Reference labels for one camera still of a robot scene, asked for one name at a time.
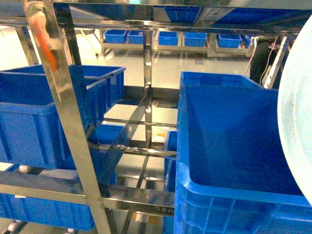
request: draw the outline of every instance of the stainless steel rack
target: stainless steel rack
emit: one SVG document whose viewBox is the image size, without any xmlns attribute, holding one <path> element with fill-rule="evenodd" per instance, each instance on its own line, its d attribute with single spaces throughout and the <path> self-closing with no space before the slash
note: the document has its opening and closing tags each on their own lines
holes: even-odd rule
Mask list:
<svg viewBox="0 0 312 234">
<path fill-rule="evenodd" d="M 223 12 L 230 12 L 230 8 L 271 8 L 271 9 L 292 9 L 311 10 L 312 1 L 298 1 L 293 4 L 291 0 L 274 0 L 267 3 L 262 0 L 22 0 L 25 16 L 6 15 L 0 16 L 0 24 L 15 26 L 18 36 L 23 45 L 24 52 L 30 65 L 37 64 L 38 59 L 34 53 L 34 47 L 30 41 L 27 26 L 34 35 L 39 56 L 42 61 L 50 89 L 53 94 L 58 114 L 63 125 L 70 150 L 81 183 L 73 183 L 66 179 L 55 179 L 38 175 L 18 174 L 0 172 L 0 193 L 30 196 L 56 201 L 87 204 L 90 206 L 99 234 L 117 233 L 116 224 L 112 210 L 126 210 L 128 215 L 122 233 L 126 233 L 131 219 L 131 212 L 140 212 L 148 215 L 174 215 L 174 193 L 160 192 L 141 189 L 149 157 L 174 156 L 175 152 L 159 149 L 159 145 L 152 142 L 152 126 L 175 127 L 172 124 L 154 123 L 152 120 L 152 101 L 158 101 L 160 105 L 168 108 L 176 108 L 178 90 L 160 89 L 152 86 L 152 51 L 170 50 L 182 52 L 200 52 L 203 48 L 194 51 L 190 47 L 157 46 L 152 44 L 153 31 L 178 31 L 178 32 L 208 32 L 208 33 L 231 33 L 231 34 L 256 34 L 256 35 L 279 35 L 296 37 L 300 26 L 279 26 L 276 24 L 266 25 L 233 25 L 216 24 L 214 22 L 197 23 L 171 23 L 155 21 L 153 17 L 153 5 L 171 6 L 202 6 L 202 7 L 223 7 Z M 144 10 L 144 19 L 129 20 L 107 20 L 107 19 L 73 19 L 68 4 L 133 4 Z M 146 141 L 132 141 L 130 146 L 118 144 L 92 145 L 95 150 L 108 149 L 122 150 L 123 152 L 145 156 L 141 173 L 138 177 L 136 188 L 124 186 L 105 186 L 97 183 L 89 151 L 90 144 L 87 141 L 86 133 L 92 131 L 95 123 L 92 121 L 89 100 L 86 89 L 80 88 L 79 95 L 74 92 L 75 82 L 84 82 L 83 75 L 80 80 L 72 80 L 68 66 L 71 64 L 81 65 L 78 52 L 77 39 L 74 27 L 96 28 L 100 30 L 131 29 L 144 31 L 144 44 L 132 48 L 143 50 L 144 56 L 144 88 L 127 86 L 125 87 L 124 102 L 136 100 L 138 107 L 129 120 L 110 119 L 114 122 L 126 123 L 132 127 L 128 137 L 133 135 L 138 125 L 145 125 Z M 54 50 L 54 60 L 51 60 L 43 49 L 46 43 Z M 112 44 L 105 44 L 105 48 L 115 48 Z M 280 64 L 283 54 L 277 57 L 277 66 Z M 273 73 L 271 80 L 274 80 L 276 73 Z"/>
</svg>

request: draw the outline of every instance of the metal frame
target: metal frame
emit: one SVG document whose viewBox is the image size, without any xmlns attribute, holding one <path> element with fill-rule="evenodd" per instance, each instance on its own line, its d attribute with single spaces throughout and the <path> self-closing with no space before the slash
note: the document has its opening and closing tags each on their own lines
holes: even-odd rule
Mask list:
<svg viewBox="0 0 312 234">
<path fill-rule="evenodd" d="M 66 138 L 69 142 L 71 152 L 78 170 L 81 184 L 71 180 L 56 179 L 39 175 L 18 174 L 10 172 L 0 172 L 0 193 L 30 196 L 56 201 L 74 202 L 77 204 L 88 204 L 91 208 L 98 233 L 117 233 L 116 224 L 111 210 L 126 210 L 131 212 L 141 212 L 150 215 L 173 215 L 174 214 L 174 193 L 160 192 L 141 189 L 146 165 L 150 156 L 164 157 L 166 155 L 175 156 L 176 152 L 159 149 L 159 145 L 152 142 L 152 126 L 176 127 L 176 125 L 165 123 L 154 123 L 152 121 L 152 102 L 164 101 L 163 105 L 172 108 L 176 106 L 178 100 L 178 90 L 159 89 L 152 87 L 152 51 L 179 51 L 201 53 L 207 48 L 194 47 L 171 47 L 152 45 L 152 31 L 178 31 L 178 32 L 207 32 L 207 33 L 231 33 L 231 34 L 256 34 L 256 35 L 281 35 L 295 37 L 301 28 L 278 27 L 262 25 L 261 27 L 252 25 L 229 25 L 204 23 L 171 23 L 152 21 L 153 15 L 149 5 L 199 5 L 208 7 L 228 7 L 220 10 L 221 16 L 232 11 L 236 7 L 251 8 L 271 8 L 288 9 L 289 1 L 274 0 L 266 3 L 263 0 L 140 0 L 135 4 L 146 5 L 148 20 L 102 20 L 102 19 L 72 19 L 69 6 L 66 3 L 99 3 L 99 4 L 133 4 L 131 0 L 54 0 L 53 3 L 62 3 L 62 7 L 53 6 L 48 0 L 31 1 L 22 0 L 27 17 L 0 17 L 0 24 L 12 25 L 17 28 L 17 32 L 23 45 L 29 64 L 36 64 L 38 60 L 34 57 L 33 47 L 26 32 L 29 25 L 35 38 L 39 56 L 48 78 L 50 89 L 58 110 L 58 114 L 63 125 Z M 291 4 L 293 9 L 312 9 L 312 3 Z M 205 9 L 202 15 L 203 20 L 216 21 L 217 17 L 210 16 L 215 9 Z M 49 32 L 45 22 L 49 23 Z M 115 143 L 109 145 L 92 145 L 87 142 L 86 133 L 94 129 L 94 120 L 90 115 L 90 104 L 86 95 L 85 86 L 75 84 L 84 83 L 82 71 L 73 73 L 69 70 L 71 64 L 81 64 L 78 52 L 77 39 L 74 27 L 96 28 L 99 30 L 107 28 L 144 30 L 144 45 L 122 45 L 125 49 L 139 49 L 144 53 L 144 88 L 125 87 L 125 98 L 141 100 L 134 115 L 130 120 L 106 119 L 107 121 L 126 123 L 126 126 L 136 128 L 139 124 L 145 125 L 146 141 L 132 141 L 130 146 Z M 100 40 L 103 41 L 103 34 L 100 33 Z M 48 46 L 50 53 L 43 48 Z M 114 44 L 105 44 L 105 48 L 115 48 Z M 228 49 L 217 48 L 215 41 L 209 48 L 212 52 L 226 53 Z M 276 65 L 281 63 L 284 49 L 280 50 L 277 56 Z M 272 80 L 276 76 L 272 71 Z M 140 114 L 145 114 L 145 121 L 140 121 Z M 144 164 L 136 188 L 123 186 L 106 186 L 97 183 L 95 171 L 91 161 L 91 151 L 100 150 L 121 150 L 128 154 L 145 156 Z M 124 230 L 129 226 L 127 218 Z M 143 233 L 145 225 L 140 225 L 140 232 Z"/>
</svg>

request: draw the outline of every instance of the tiled floor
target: tiled floor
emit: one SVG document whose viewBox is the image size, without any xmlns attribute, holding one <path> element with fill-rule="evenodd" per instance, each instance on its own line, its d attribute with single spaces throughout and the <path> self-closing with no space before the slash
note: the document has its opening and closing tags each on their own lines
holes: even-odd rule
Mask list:
<svg viewBox="0 0 312 234">
<path fill-rule="evenodd" d="M 23 53 L 19 39 L 14 28 L 0 28 L 0 70 L 27 66 L 27 60 Z M 88 36 L 93 43 L 96 50 L 100 53 L 101 48 L 99 43 L 93 37 Z M 125 84 L 143 86 L 143 53 L 141 51 L 111 51 L 108 55 L 100 56 L 96 59 L 94 51 L 87 43 L 84 37 L 78 36 L 78 45 L 80 56 L 83 64 L 97 64 L 97 65 L 113 65 L 113 66 L 125 66 L 127 68 L 125 72 Z M 157 52 L 153 54 L 153 86 L 164 88 L 178 88 L 180 72 L 181 71 L 198 71 L 198 72 L 213 72 L 213 73 L 232 73 L 243 74 L 248 61 L 246 59 L 232 58 L 204 58 L 203 56 L 188 54 L 188 58 L 185 59 L 185 55 L 180 53 L 170 52 Z M 116 105 L 105 116 L 128 119 L 131 113 L 134 111 L 134 106 Z M 153 121 L 155 122 L 167 122 L 176 123 L 176 109 L 153 109 Z M 140 126 L 134 135 L 134 139 L 145 139 L 144 126 Z M 168 129 L 161 127 L 153 127 L 153 139 L 155 141 L 163 141 L 165 138 L 163 134 L 166 134 Z M 140 168 L 143 164 L 144 157 L 124 155 L 117 167 L 117 173 L 138 175 Z M 4 170 L 5 164 L 0 163 L 0 170 Z M 153 176 L 162 178 L 163 174 L 163 159 L 151 158 L 148 163 L 146 176 Z M 128 180 L 128 186 L 135 186 L 135 180 Z M 156 185 L 157 189 L 162 189 L 162 183 Z M 126 217 L 125 212 L 115 212 L 118 231 L 121 231 L 124 219 Z M 0 220 L 0 232 L 5 230 L 9 225 L 10 220 Z M 132 221 L 129 232 L 130 234 L 137 233 L 138 223 Z M 159 218 L 157 225 L 148 224 L 147 234 L 159 234 L 162 229 L 162 220 Z M 21 234 L 61 234 L 65 229 L 53 228 L 38 224 L 28 224 Z"/>
</svg>

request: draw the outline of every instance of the blue bin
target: blue bin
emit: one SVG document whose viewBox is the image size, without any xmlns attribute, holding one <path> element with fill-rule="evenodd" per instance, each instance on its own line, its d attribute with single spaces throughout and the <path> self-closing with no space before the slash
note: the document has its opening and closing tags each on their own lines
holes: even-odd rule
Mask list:
<svg viewBox="0 0 312 234">
<path fill-rule="evenodd" d="M 143 44 L 143 31 L 130 31 L 128 33 L 128 40 L 130 44 Z"/>
<path fill-rule="evenodd" d="M 124 44 L 126 43 L 127 33 L 126 30 L 108 30 L 104 34 L 106 43 Z"/>
<path fill-rule="evenodd" d="M 177 142 L 177 131 L 169 131 L 167 134 L 166 141 L 165 141 L 164 150 L 176 151 L 176 142 Z M 167 168 L 168 168 L 169 161 L 172 158 L 176 158 L 176 157 L 165 156 L 164 179 L 166 177 L 166 171 L 168 171 Z"/>
<path fill-rule="evenodd" d="M 107 81 L 86 81 L 89 95 L 98 97 L 103 111 L 105 102 L 98 94 Z M 46 77 L 0 73 L 0 161 L 57 169 L 70 155 Z"/>
<path fill-rule="evenodd" d="M 207 33 L 185 33 L 184 34 L 184 45 L 185 46 L 206 46 Z"/>
<path fill-rule="evenodd" d="M 101 125 L 96 129 L 100 143 L 111 144 L 120 133 L 123 126 Z M 106 168 L 93 161 L 95 170 Z M 110 184 L 116 183 L 116 174 L 113 174 Z M 89 206 L 67 203 L 40 198 L 16 198 L 14 195 L 0 194 L 0 217 L 8 219 L 34 222 L 56 227 L 71 228 L 81 231 L 90 231 L 95 227 Z"/>
<path fill-rule="evenodd" d="M 176 151 L 177 144 L 177 131 L 169 131 L 165 142 L 164 149 Z M 176 157 L 165 157 L 165 170 L 164 170 L 164 191 L 175 192 L 176 190 Z M 174 233 L 174 218 L 164 216 L 162 234 Z"/>
<path fill-rule="evenodd" d="M 113 66 L 83 65 L 82 70 L 86 78 L 100 78 L 107 80 L 107 85 L 104 87 L 105 90 L 103 90 L 103 92 L 101 91 L 101 93 L 89 93 L 92 113 L 99 125 L 104 120 L 104 113 L 108 112 L 118 101 L 123 98 L 124 71 L 126 70 L 126 68 Z M 4 72 L 44 74 L 42 65 L 21 67 L 6 70 Z"/>
<path fill-rule="evenodd" d="M 181 87 L 175 234 L 310 234 L 285 160 L 276 90 Z"/>
<path fill-rule="evenodd" d="M 167 13 L 171 22 L 185 22 L 193 23 L 196 21 L 200 7 L 194 6 L 165 6 L 165 12 Z"/>
<path fill-rule="evenodd" d="M 158 36 L 159 45 L 177 45 L 176 32 L 160 32 Z"/>
<path fill-rule="evenodd" d="M 242 75 L 181 72 L 180 88 L 182 85 L 192 84 L 263 89 L 261 85 Z"/>
<path fill-rule="evenodd" d="M 218 46 L 220 48 L 238 48 L 242 42 L 240 35 L 218 34 Z"/>
<path fill-rule="evenodd" d="M 225 24 L 262 24 L 308 14 L 309 11 L 284 9 L 237 8 L 217 21 Z"/>
<path fill-rule="evenodd" d="M 245 43 L 246 48 L 249 48 L 250 44 L 252 43 L 252 38 L 249 35 L 240 35 L 243 42 Z"/>
<path fill-rule="evenodd" d="M 115 138 L 120 134 L 123 126 L 120 125 L 110 125 L 110 124 L 102 124 L 96 128 L 96 135 L 97 140 L 100 144 L 112 144 Z M 127 139 L 127 131 L 123 131 L 124 137 Z M 115 184 L 116 183 L 116 173 L 115 168 L 114 171 L 111 173 L 112 176 L 108 178 L 108 168 L 110 165 L 117 165 L 119 163 L 120 158 L 122 157 L 121 151 L 114 152 L 113 158 L 108 158 L 105 154 L 106 151 L 101 151 L 100 153 L 91 151 L 91 158 L 94 165 L 94 170 L 97 175 L 98 183 L 109 183 Z M 59 166 L 60 169 L 69 169 L 69 170 L 76 170 L 76 166 L 73 160 L 73 157 L 68 157 L 62 165 Z"/>
</svg>

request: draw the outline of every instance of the person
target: person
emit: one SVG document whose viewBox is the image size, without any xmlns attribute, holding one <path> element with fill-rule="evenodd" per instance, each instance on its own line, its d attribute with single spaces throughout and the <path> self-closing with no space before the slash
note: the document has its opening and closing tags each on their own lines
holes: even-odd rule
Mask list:
<svg viewBox="0 0 312 234">
<path fill-rule="evenodd" d="M 251 80 L 262 85 L 262 83 L 260 83 L 261 76 L 267 67 L 268 60 L 269 60 L 268 66 L 273 65 L 277 52 L 278 52 L 277 48 L 279 48 L 281 41 L 282 41 L 282 37 L 277 37 L 277 38 L 276 37 L 264 37 L 264 36 L 259 37 L 255 53 L 250 64 L 250 79 Z M 276 75 L 275 82 L 272 87 L 273 89 L 279 88 L 279 84 L 280 84 L 281 77 L 282 77 L 282 67 L 285 65 L 287 56 L 288 56 L 288 50 L 286 51 L 282 65 L 279 68 L 279 71 Z"/>
</svg>

